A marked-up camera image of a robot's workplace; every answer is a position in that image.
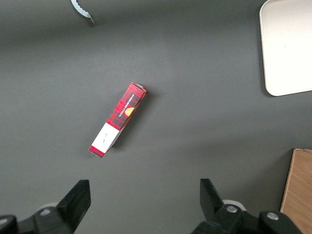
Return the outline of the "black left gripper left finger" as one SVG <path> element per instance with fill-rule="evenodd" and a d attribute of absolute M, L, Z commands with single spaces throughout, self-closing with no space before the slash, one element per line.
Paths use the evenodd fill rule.
<path fill-rule="evenodd" d="M 38 209 L 22 221 L 12 214 L 0 216 L 2 234 L 73 234 L 91 205 L 89 180 L 78 183 L 57 204 Z"/>

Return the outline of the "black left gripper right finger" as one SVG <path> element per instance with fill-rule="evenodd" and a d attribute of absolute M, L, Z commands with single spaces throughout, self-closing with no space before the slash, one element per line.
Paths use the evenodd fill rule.
<path fill-rule="evenodd" d="M 300 229 L 285 214 L 261 211 L 249 214 L 242 205 L 221 199 L 210 179 L 200 180 L 200 206 L 205 221 L 192 231 L 194 234 L 300 234 Z"/>

